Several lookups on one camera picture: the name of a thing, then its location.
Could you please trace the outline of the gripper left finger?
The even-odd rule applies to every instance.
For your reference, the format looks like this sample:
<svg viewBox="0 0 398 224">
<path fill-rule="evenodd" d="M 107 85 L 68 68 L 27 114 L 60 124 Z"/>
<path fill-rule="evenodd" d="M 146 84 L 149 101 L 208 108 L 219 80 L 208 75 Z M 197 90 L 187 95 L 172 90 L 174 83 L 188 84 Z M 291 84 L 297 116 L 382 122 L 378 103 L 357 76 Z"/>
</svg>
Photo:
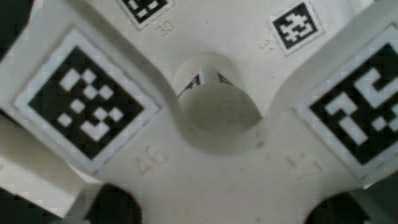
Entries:
<svg viewBox="0 0 398 224">
<path fill-rule="evenodd" d="M 59 224 L 142 224 L 130 193 L 112 184 L 89 184 Z"/>
</svg>

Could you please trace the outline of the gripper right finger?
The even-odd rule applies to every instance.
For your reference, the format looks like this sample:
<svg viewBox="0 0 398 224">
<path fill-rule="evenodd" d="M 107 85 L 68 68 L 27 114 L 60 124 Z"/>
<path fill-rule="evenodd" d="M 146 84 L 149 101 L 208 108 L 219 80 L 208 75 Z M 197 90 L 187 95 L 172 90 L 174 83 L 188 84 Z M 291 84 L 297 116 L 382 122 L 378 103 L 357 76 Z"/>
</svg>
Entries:
<svg viewBox="0 0 398 224">
<path fill-rule="evenodd" d="M 327 198 L 304 224 L 398 224 L 398 195 L 357 190 Z"/>
</svg>

